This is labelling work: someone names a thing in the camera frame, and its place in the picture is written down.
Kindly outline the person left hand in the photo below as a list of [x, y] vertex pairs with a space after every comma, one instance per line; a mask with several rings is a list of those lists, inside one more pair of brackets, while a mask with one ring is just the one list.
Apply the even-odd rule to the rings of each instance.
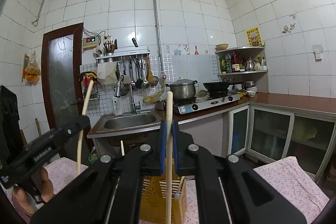
[[13, 187], [12, 201], [20, 216], [29, 222], [32, 215], [54, 196], [54, 186], [49, 174], [41, 167], [32, 178]]

